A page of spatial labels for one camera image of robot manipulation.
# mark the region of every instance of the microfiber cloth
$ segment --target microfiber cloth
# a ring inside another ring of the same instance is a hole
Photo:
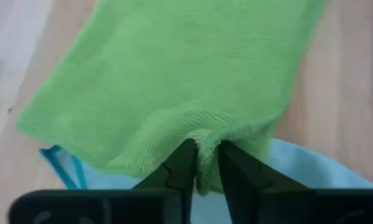
[[[97,170],[143,178],[186,138],[197,188],[216,146],[266,161],[325,1],[100,0],[17,126]]]
[[[41,149],[69,189],[131,189],[141,180],[121,174],[94,170],[65,149]],[[296,144],[272,140],[269,166],[307,187],[317,189],[373,189],[373,184],[340,163]],[[210,192],[206,197],[193,194],[191,222],[232,223],[224,195]]]

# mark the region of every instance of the light blue cloth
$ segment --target light blue cloth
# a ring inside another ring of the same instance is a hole
[[[41,153],[69,189],[130,189],[140,182],[94,170],[58,146]],[[269,166],[311,188],[373,188],[368,180],[338,162],[278,139],[272,141]],[[206,197],[194,194],[191,222],[231,223],[225,197],[214,192]]]

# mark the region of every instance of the light wood surface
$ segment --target light wood surface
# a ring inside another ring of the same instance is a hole
[[[0,223],[21,194],[63,187],[15,130],[95,0],[0,0]],[[373,181],[373,0],[332,0],[297,75],[277,136],[342,162]]]

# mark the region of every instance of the green towel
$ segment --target green towel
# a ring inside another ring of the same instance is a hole
[[[94,168],[143,178],[186,138],[197,187],[216,146],[267,157],[325,0],[100,0],[18,120]]]

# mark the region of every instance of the wooden table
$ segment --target wooden table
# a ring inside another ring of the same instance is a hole
[[[20,110],[63,56],[95,0],[0,0],[0,223],[10,203],[62,188],[15,130]],[[278,138],[322,152],[373,181],[373,0],[332,0],[297,75]]]

